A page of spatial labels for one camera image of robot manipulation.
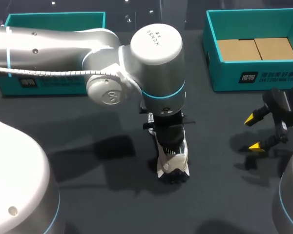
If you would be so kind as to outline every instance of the dark tabletop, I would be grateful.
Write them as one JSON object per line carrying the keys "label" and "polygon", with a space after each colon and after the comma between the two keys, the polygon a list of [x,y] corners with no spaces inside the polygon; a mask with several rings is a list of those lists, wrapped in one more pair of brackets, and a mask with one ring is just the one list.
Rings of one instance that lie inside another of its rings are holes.
{"label": "dark tabletop", "polygon": [[[124,44],[135,29],[118,33]],[[276,233],[272,197],[293,152],[293,131],[287,145],[257,160],[257,170],[244,170],[252,158],[238,149],[273,134],[273,121],[244,126],[263,105],[261,92],[212,90],[199,35],[182,32],[183,112],[196,121],[185,126],[190,180],[182,185],[160,183],[149,168],[156,148],[142,130],[147,117],[138,114],[137,96],[104,108],[87,97],[2,98],[0,92],[0,120],[33,137],[50,159],[65,234]]]}

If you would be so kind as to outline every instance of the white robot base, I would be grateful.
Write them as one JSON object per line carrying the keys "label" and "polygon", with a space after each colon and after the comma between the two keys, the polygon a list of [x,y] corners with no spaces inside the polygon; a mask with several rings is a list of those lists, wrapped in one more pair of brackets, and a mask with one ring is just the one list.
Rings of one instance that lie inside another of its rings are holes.
{"label": "white robot base", "polygon": [[63,234],[58,185],[39,144],[0,122],[0,234]]}
{"label": "white robot base", "polygon": [[293,234],[293,156],[275,192],[272,217],[279,234]]}
{"label": "white robot base", "polygon": [[[153,122],[153,114],[149,113],[147,121]],[[157,138],[155,131],[150,128],[149,133],[155,137],[158,158],[157,158],[157,177],[165,183],[182,183],[186,182],[189,177],[188,166],[188,146],[186,138],[184,138],[179,152],[173,152],[163,148]]]}

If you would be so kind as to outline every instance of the white robotic arm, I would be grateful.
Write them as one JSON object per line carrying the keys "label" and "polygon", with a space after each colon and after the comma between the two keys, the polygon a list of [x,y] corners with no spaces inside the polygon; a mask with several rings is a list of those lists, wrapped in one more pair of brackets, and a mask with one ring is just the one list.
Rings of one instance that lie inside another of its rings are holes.
{"label": "white robotic arm", "polygon": [[[189,177],[182,47],[177,30],[164,24],[140,29],[128,46],[106,29],[0,27],[0,75],[83,76],[88,96],[109,106],[138,89],[148,115],[144,128],[159,149],[157,175],[178,183]],[[31,137],[0,122],[0,234],[63,234],[63,224],[45,153]]]}

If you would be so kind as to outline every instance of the robotic arm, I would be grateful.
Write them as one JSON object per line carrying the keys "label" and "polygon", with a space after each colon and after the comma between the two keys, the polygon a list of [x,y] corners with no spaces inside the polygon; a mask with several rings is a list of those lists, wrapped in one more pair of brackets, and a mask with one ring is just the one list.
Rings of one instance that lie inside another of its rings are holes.
{"label": "robotic arm", "polygon": [[148,114],[144,129],[156,138],[158,177],[171,183],[189,177],[188,147],[181,109],[184,56],[178,31],[152,24],[137,31],[130,45],[106,29],[57,32],[0,27],[0,74],[9,76],[83,76],[88,96],[101,105],[116,105],[134,89]]}
{"label": "robotic arm", "polygon": [[[127,46],[106,29],[0,27],[0,75],[83,76],[90,99],[108,106],[138,89],[145,105],[140,113],[147,114],[143,127],[158,147],[157,175],[179,183],[189,177],[182,47],[177,30],[164,24],[140,29]],[[12,233],[63,234],[64,221],[45,153],[31,137],[0,122],[0,234]]]}
{"label": "robotic arm", "polygon": [[[264,116],[272,114],[275,134],[249,147],[254,152],[267,152],[280,142],[288,141],[293,128],[293,88],[281,91],[276,88],[263,94],[264,106],[254,110],[245,124],[252,126]],[[272,217],[279,234],[293,234],[293,155],[283,173],[272,202]]]}

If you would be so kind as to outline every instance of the brown cardboard box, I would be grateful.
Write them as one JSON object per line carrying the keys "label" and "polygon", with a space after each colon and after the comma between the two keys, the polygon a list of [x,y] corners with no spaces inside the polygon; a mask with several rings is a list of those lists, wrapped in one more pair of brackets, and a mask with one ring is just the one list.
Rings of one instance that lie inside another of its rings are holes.
{"label": "brown cardboard box", "polygon": [[254,40],[218,40],[223,61],[261,60]]}
{"label": "brown cardboard box", "polygon": [[263,60],[293,59],[293,49],[287,38],[254,39]]}
{"label": "brown cardboard box", "polygon": [[289,60],[293,49],[287,38],[218,40],[223,61]]}

